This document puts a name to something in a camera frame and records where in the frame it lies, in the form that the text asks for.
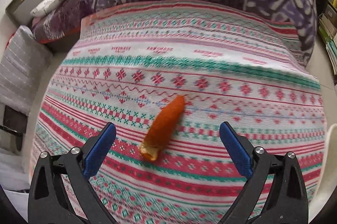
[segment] white pillow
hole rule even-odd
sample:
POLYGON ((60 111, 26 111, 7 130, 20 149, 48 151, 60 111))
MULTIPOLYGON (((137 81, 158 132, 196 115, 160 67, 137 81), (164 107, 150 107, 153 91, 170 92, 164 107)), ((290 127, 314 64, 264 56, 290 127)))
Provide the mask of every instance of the white pillow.
POLYGON ((43 0, 30 12, 33 17, 43 17, 59 6, 63 0, 43 0))

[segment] blue gripper pad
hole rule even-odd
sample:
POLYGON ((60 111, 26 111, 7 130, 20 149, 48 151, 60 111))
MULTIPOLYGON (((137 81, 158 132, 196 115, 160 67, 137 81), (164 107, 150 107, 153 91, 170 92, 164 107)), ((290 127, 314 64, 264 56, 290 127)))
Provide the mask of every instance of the blue gripper pad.
POLYGON ((116 127, 112 123, 104 131, 85 158, 85 168, 83 170, 83 175, 87 180, 90 177, 97 175, 97 172, 115 139, 116 127))
POLYGON ((235 164, 239 174, 245 176, 247 179, 250 179, 253 175, 253 171, 251 168, 251 160, 246 150, 224 122, 220 125, 219 133, 220 139, 235 164))

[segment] orange peel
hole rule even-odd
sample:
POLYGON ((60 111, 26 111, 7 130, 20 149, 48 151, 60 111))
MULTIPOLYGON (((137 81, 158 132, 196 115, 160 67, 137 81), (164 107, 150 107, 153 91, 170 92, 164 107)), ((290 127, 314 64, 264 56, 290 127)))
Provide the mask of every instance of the orange peel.
POLYGON ((161 110, 139 146, 144 159, 155 161, 158 158, 159 152, 170 142, 184 109, 185 99, 178 95, 161 110))

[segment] striped blanket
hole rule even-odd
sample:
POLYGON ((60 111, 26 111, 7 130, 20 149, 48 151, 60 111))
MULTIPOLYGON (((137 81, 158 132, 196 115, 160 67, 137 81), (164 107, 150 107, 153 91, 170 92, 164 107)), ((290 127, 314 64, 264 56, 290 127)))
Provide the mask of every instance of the striped blanket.
POLYGON ((291 23, 201 1, 130 3, 86 17, 46 90, 31 175, 42 151, 81 147, 113 122, 117 139, 90 182, 119 223, 217 223, 245 183, 219 138, 229 121, 254 146, 295 152, 311 199, 326 121, 320 84, 299 53, 291 23), (187 104, 181 123, 159 160, 144 162, 138 145, 177 94, 187 104))

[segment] book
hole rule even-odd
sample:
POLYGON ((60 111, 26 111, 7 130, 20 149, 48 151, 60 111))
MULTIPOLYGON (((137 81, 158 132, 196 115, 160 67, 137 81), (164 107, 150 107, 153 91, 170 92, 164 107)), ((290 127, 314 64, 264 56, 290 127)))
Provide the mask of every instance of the book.
POLYGON ((335 55, 335 59, 337 60, 337 47, 335 45, 335 42, 333 40, 330 40, 329 44, 330 44, 330 46, 332 48, 332 51, 333 51, 333 53, 335 55))
POLYGON ((334 37, 334 42, 335 42, 335 45, 337 45, 337 34, 335 35, 335 37, 334 37))
POLYGON ((326 50, 328 52, 331 64, 332 64, 332 69, 334 71, 334 75, 337 74, 337 61, 336 61, 336 57, 332 51, 331 45, 329 43, 326 44, 326 50))
POLYGON ((334 27, 334 25, 325 16, 325 14, 322 14, 319 17, 319 21, 324 26, 324 29, 326 30, 326 33, 329 35, 330 39, 333 39, 336 36, 336 34, 337 34, 337 29, 334 27))
POLYGON ((330 41, 330 36, 326 33, 323 25, 321 25, 321 22, 319 22, 319 25, 318 25, 318 33, 320 34, 320 36, 321 36, 321 38, 322 38, 322 40, 325 44, 330 41))

